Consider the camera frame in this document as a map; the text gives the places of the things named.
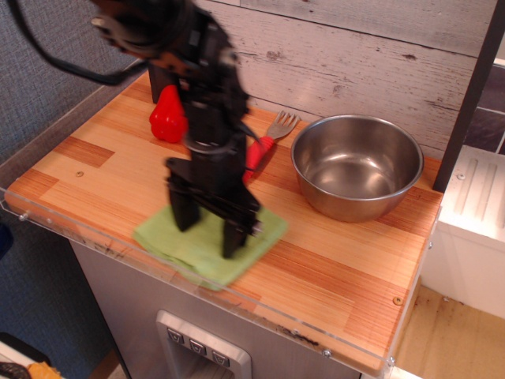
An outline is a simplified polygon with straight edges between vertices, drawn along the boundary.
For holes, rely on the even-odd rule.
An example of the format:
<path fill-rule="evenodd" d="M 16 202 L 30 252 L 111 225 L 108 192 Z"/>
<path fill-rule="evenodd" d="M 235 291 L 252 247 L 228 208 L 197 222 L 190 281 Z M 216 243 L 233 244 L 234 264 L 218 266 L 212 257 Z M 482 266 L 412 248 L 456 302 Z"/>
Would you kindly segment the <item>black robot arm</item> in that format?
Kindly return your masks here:
<path fill-rule="evenodd" d="M 260 210 L 246 189 L 242 121 L 248 95 L 237 57 L 213 16 L 192 1 L 97 1 L 97 25 L 113 46 L 169 73 L 189 122 L 183 141 L 189 159 L 169 158 L 168 187 L 175 222 L 186 231 L 206 208 L 224 221 L 223 256 L 253 234 Z"/>

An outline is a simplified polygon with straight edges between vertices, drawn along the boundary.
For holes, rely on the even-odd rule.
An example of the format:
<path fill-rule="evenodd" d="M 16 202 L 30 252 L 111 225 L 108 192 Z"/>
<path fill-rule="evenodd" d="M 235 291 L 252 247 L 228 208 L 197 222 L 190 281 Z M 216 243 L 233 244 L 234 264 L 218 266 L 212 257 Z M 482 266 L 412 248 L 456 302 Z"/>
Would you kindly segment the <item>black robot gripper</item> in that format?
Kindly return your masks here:
<path fill-rule="evenodd" d="M 225 220 L 223 257 L 232 258 L 255 234 L 260 203 L 246 188 L 246 137 L 232 136 L 224 145 L 184 139 L 188 159 L 169 158 L 168 186 L 175 223 L 182 232 L 200 221 L 200 207 Z"/>

